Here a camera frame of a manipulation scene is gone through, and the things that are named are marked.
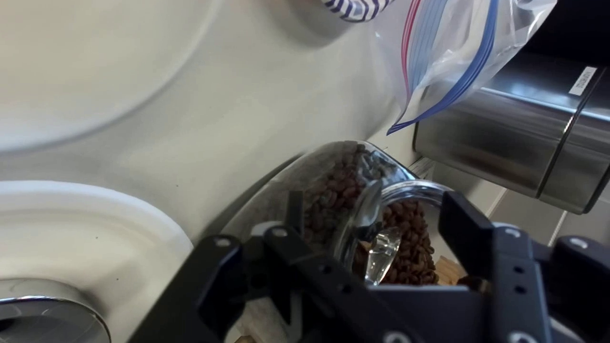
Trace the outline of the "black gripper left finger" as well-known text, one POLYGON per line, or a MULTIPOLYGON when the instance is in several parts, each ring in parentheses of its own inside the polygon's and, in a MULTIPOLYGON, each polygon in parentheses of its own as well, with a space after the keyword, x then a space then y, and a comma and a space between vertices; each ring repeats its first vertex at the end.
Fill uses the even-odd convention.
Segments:
POLYGON ((382 343, 394 313, 335 258, 308 247, 300 226, 302 197, 291 192, 285 218, 262 222, 245 241, 201 237, 129 343, 220 343, 257 298, 297 325, 295 343, 382 343))

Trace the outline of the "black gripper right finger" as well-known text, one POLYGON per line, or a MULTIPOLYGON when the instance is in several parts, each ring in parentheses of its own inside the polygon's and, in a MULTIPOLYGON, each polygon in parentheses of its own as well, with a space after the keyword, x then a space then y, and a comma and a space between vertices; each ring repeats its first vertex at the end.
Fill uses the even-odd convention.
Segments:
POLYGON ((440 195, 440 235, 468 275, 489 281, 491 343, 552 343, 550 319, 585 343, 610 343, 610 249, 567 233, 552 245, 493 224, 464 195, 440 195))

